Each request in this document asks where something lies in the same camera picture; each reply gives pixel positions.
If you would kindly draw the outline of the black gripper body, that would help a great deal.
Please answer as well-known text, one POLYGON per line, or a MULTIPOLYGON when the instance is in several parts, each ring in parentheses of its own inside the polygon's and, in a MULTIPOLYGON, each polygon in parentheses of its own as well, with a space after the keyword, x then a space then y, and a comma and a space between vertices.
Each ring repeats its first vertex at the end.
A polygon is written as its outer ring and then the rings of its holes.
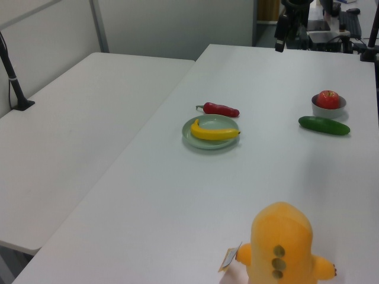
POLYGON ((300 18, 309 17, 311 0, 280 0, 280 4, 284 7, 284 10, 279 17, 282 15, 300 18))

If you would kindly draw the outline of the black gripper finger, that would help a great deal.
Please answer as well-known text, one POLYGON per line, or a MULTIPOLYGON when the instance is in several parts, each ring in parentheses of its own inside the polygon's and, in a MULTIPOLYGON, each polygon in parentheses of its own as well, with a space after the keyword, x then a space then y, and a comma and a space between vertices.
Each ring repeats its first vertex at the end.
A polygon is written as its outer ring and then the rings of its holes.
POLYGON ((308 49, 309 37, 307 33, 307 24, 305 24, 301 18, 295 20, 294 36, 299 49, 308 49))
POLYGON ((282 53, 284 51, 285 41, 287 38, 290 19, 288 15, 281 15, 278 19, 275 35, 275 51, 282 53))

